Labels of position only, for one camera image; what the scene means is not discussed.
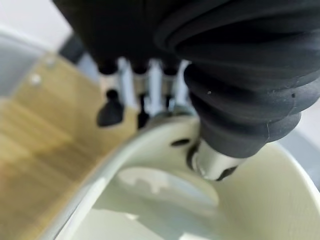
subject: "wooden surface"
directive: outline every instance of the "wooden surface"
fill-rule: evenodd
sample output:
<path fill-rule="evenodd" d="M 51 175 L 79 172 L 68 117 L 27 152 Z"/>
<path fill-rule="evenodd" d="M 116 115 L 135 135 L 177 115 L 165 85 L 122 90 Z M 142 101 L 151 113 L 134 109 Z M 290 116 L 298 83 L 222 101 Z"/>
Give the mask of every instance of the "wooden surface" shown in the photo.
<path fill-rule="evenodd" d="M 12 98 L 0 98 L 1 240 L 36 239 L 103 157 L 133 135 L 133 110 L 119 126 L 96 127 L 103 102 L 99 86 L 61 59 L 40 60 Z"/>

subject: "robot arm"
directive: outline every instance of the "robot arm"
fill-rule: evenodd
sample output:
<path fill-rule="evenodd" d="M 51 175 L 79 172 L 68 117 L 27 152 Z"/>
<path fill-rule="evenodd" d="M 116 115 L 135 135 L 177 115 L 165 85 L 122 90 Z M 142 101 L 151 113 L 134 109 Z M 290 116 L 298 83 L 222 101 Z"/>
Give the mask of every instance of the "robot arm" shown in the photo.
<path fill-rule="evenodd" d="M 287 135 L 320 96 L 318 0 L 56 4 L 100 67 L 117 56 L 192 62 L 184 78 L 201 122 L 199 156 L 210 156 L 198 163 L 220 169 L 213 179 Z"/>

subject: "silver metal piece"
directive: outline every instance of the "silver metal piece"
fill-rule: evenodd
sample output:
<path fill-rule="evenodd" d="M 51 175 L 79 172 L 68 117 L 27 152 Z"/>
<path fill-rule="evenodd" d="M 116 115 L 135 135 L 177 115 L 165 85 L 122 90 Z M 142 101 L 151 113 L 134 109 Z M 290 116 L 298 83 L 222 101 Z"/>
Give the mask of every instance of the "silver metal piece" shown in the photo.
<path fill-rule="evenodd" d="M 203 178 L 218 180 L 224 171 L 237 167 L 245 160 L 246 158 L 234 158 L 223 155 L 202 140 L 198 152 L 192 157 L 192 167 Z"/>

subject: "hole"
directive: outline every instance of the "hole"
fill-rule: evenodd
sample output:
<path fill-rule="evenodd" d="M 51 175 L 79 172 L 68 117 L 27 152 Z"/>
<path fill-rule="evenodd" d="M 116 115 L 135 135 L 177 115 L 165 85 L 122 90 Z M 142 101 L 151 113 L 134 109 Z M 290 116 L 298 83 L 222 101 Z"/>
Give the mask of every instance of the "hole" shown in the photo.
<path fill-rule="evenodd" d="M 188 144 L 189 142 L 190 142 L 190 139 L 188 139 L 188 138 L 183 138 L 183 139 L 174 141 L 173 143 L 171 143 L 171 146 L 172 146 L 172 147 L 180 147 L 180 146 L 183 146 L 183 145 Z"/>

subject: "white wall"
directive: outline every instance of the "white wall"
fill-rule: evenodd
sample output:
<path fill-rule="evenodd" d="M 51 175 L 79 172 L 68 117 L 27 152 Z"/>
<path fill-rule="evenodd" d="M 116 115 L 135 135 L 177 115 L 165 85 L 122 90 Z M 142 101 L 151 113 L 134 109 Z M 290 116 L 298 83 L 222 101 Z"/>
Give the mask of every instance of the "white wall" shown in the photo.
<path fill-rule="evenodd" d="M 50 0 L 0 0 L 0 31 L 56 52 L 72 33 Z"/>

